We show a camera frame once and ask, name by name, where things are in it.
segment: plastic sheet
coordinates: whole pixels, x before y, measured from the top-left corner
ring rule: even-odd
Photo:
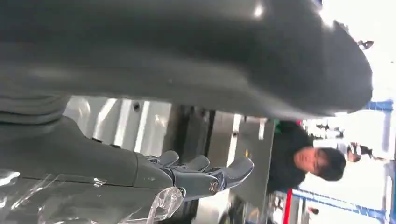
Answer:
[[[0,223],[152,224],[169,218],[183,202],[176,187],[160,192],[125,187],[145,198],[137,200],[105,183],[71,175],[47,175],[37,180],[0,170]]]

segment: metal panel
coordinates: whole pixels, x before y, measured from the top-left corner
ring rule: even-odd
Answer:
[[[169,103],[75,96],[64,115],[74,119],[89,138],[159,156],[169,112]]]
[[[255,168],[240,186],[230,190],[244,201],[258,207],[264,215],[267,213],[268,205],[266,189],[274,127],[275,124],[271,120],[265,123],[265,127],[260,119],[248,119],[246,122],[241,122],[235,157],[249,156]]]

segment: machine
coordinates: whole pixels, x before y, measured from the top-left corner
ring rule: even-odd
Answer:
[[[363,52],[311,0],[3,0],[0,32],[5,224],[152,223],[254,172],[89,139],[63,115],[71,95],[308,119],[372,93]]]

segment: robotic finger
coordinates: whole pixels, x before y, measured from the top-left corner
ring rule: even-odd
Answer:
[[[175,187],[182,190],[184,201],[192,201],[238,186],[254,168],[248,157],[236,159],[227,168],[217,167],[205,172],[209,164],[205,156],[198,156],[185,165],[162,166],[160,169],[172,178]]]

